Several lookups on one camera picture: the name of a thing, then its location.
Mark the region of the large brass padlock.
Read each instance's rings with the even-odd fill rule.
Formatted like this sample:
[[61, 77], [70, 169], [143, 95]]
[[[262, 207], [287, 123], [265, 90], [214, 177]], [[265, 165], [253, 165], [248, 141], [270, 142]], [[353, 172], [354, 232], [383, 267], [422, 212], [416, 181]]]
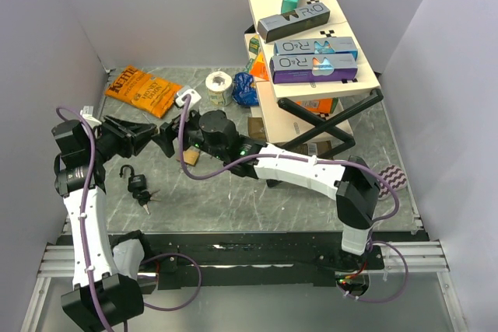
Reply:
[[183, 151], [184, 163], [188, 166], [196, 166], [200, 158], [200, 152], [196, 149], [188, 149]]

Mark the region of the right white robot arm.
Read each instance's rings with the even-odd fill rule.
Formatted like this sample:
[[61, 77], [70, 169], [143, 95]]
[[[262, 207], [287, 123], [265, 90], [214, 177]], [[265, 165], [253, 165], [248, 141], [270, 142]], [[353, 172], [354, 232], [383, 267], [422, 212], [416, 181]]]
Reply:
[[342, 223], [341, 262], [352, 269], [365, 262], [381, 183], [363, 159], [320, 159], [251, 139], [221, 110], [182, 114], [162, 124], [153, 141], [168, 157], [192, 146], [234, 175], [290, 183], [332, 199]]

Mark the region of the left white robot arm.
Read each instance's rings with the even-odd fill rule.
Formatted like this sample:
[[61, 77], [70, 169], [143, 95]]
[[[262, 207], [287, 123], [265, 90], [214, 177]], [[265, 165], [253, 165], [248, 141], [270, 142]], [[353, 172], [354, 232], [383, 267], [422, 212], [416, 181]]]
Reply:
[[66, 120], [51, 133], [60, 149], [54, 187], [68, 212], [74, 250], [73, 290], [61, 297], [62, 309], [83, 331], [110, 331], [143, 313], [138, 272], [152, 266], [154, 252], [139, 230], [110, 242], [104, 165], [115, 155], [138, 155], [156, 128], [105, 117], [95, 128]]

